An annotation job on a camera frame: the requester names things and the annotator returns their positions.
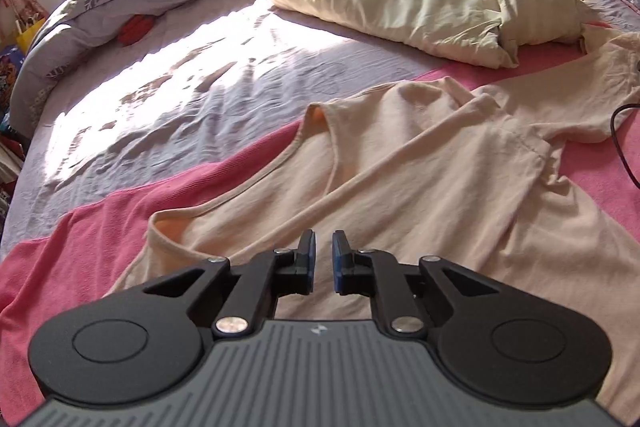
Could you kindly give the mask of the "beige short-sleeve t-shirt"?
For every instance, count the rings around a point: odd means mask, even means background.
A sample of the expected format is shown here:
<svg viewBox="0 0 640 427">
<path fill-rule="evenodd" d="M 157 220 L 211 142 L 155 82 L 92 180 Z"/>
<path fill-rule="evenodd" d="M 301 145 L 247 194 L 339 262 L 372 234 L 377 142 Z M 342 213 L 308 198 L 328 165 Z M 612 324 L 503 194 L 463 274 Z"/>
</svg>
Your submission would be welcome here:
<svg viewBox="0 0 640 427">
<path fill-rule="evenodd" d="M 402 262 L 436 255 L 586 314 L 613 363 L 598 399 L 639 415 L 639 245 L 559 173 L 567 141 L 600 142 L 639 96 L 639 37 L 584 30 L 578 60 L 469 90 L 452 78 L 381 84 L 307 108 L 293 141 L 258 173 L 201 205 L 154 213 L 116 291 L 208 256 L 244 262 L 318 239 L 316 288 L 280 317 L 360 319 L 340 299 L 331 236 Z"/>
</svg>

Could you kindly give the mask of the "pink fleece blanket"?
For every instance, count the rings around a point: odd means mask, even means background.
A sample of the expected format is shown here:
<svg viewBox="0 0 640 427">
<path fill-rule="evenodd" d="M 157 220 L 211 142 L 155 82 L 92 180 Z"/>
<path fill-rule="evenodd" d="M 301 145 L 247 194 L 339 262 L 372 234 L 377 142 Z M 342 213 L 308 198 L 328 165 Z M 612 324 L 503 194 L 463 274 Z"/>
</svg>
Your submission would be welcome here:
<svg viewBox="0 0 640 427">
<path fill-rule="evenodd" d="M 79 207 L 43 239 L 17 244 L 1 265 L 1 414 L 17 425 L 40 406 L 27 347 L 53 315 L 116 293 L 115 282 L 140 254 L 150 218 L 194 207 L 250 179 L 290 144 L 303 121 L 219 165 L 108 195 Z"/>
</svg>

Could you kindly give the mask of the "red cloth item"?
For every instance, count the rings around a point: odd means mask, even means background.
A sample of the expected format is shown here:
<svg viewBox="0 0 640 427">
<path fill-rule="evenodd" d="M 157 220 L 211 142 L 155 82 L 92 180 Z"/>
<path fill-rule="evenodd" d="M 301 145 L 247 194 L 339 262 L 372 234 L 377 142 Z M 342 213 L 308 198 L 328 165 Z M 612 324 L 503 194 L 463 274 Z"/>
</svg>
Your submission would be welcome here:
<svg viewBox="0 0 640 427">
<path fill-rule="evenodd" d="M 155 25 L 156 17 L 153 15 L 137 14 L 128 20 L 120 28 L 116 40 L 122 46 L 132 46 L 140 41 Z"/>
</svg>

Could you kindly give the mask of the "grey leaf-print quilt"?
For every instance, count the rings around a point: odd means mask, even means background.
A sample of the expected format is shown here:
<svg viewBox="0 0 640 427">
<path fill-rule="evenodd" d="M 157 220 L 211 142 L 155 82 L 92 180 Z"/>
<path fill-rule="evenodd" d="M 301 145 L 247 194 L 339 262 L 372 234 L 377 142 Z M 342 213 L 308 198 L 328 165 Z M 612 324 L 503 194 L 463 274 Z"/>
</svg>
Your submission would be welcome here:
<svg viewBox="0 0 640 427">
<path fill-rule="evenodd" d="M 58 82 L 130 18 L 159 16 L 193 0 L 67 0 L 38 30 L 12 91 L 10 126 L 30 139 Z"/>
</svg>

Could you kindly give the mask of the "yellow gift bag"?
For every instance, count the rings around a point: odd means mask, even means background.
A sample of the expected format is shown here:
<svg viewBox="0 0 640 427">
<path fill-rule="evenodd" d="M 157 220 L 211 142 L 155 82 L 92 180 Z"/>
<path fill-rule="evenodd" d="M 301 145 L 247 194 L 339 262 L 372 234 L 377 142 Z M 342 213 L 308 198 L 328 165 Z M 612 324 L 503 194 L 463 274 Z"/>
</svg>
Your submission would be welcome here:
<svg viewBox="0 0 640 427">
<path fill-rule="evenodd" d="M 32 40 L 35 39 L 35 36 L 38 34 L 38 31 L 40 31 L 43 23 L 43 18 L 35 20 L 32 17 L 26 20 L 26 22 L 24 22 L 24 20 L 16 21 L 17 32 L 15 41 L 16 45 L 24 55 L 28 53 L 29 47 L 32 45 Z"/>
</svg>

